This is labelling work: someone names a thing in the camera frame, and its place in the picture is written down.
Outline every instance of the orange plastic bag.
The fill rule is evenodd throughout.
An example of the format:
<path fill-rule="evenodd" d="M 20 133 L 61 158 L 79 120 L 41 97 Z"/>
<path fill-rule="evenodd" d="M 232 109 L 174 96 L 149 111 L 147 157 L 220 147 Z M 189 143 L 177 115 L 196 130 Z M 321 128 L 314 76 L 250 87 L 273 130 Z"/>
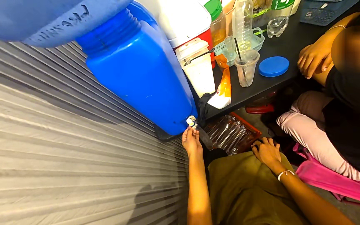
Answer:
<path fill-rule="evenodd" d="M 218 88 L 218 91 L 220 91 L 219 95 L 224 94 L 225 97 L 231 97 L 230 68 L 227 64 L 227 59 L 223 54 L 215 56 L 215 59 L 220 70 L 223 72 L 220 88 Z"/>
<path fill-rule="evenodd" d="M 227 64 L 227 59 L 223 54 L 215 56 L 215 59 L 223 75 L 215 95 L 209 99 L 208 104 L 217 109 L 222 109 L 231 103 L 230 69 Z"/>

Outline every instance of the blue lid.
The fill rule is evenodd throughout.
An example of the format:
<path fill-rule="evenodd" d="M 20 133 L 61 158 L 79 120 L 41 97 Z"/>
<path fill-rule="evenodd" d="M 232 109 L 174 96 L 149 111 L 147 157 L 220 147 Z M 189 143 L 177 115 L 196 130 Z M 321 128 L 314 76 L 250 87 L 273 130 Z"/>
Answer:
<path fill-rule="evenodd" d="M 259 73 L 266 77 L 280 76 L 288 70 L 289 65 L 290 62 L 284 57 L 269 57 L 259 64 Z"/>

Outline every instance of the drinking straw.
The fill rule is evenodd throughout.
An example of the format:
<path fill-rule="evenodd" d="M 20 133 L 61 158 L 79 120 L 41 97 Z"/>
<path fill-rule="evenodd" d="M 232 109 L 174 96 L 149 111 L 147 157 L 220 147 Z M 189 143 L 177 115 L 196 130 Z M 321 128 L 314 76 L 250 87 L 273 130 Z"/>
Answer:
<path fill-rule="evenodd" d="M 241 60 L 240 50 L 238 49 L 237 38 L 234 38 L 234 42 L 236 43 L 238 57 L 240 58 L 240 62 L 241 62 L 242 60 Z"/>

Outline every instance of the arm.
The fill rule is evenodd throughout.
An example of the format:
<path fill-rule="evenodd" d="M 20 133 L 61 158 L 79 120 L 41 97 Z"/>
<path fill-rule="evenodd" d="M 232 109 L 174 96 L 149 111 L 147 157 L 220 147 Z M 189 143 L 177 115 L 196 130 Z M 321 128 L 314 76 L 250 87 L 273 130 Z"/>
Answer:
<path fill-rule="evenodd" d="M 188 153 L 188 225 L 212 225 L 209 192 L 205 176 L 203 149 L 199 131 L 188 127 L 183 133 L 182 144 Z"/>
<path fill-rule="evenodd" d="M 344 28 L 336 26 L 347 26 L 360 13 L 353 13 L 334 24 L 326 33 L 324 33 L 315 43 L 303 48 L 298 59 L 298 68 L 301 73 L 310 79 L 319 64 L 322 64 L 320 70 L 327 71 L 332 63 L 331 48 L 334 39 L 340 34 Z"/>
<path fill-rule="evenodd" d="M 276 176 L 287 170 L 281 163 L 280 145 L 277 144 L 275 146 L 272 139 L 263 138 L 263 143 L 256 141 L 252 148 L 259 161 L 266 164 Z M 297 176 L 291 173 L 288 173 L 288 175 L 283 174 L 280 180 L 313 225 L 353 225 L 353 222 L 344 216 L 344 214 L 318 196 Z"/>

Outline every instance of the pink chair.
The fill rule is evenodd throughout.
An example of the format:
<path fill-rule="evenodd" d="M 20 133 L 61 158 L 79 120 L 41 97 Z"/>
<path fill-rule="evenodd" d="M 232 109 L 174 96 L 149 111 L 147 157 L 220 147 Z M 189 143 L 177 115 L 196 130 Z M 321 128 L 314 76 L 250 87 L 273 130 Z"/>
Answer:
<path fill-rule="evenodd" d="M 298 143 L 293 147 L 293 151 L 307 159 L 296 171 L 303 182 L 331 192 L 341 202 L 360 205 L 345 198 L 350 197 L 360 201 L 360 181 L 351 180 L 323 166 Z"/>

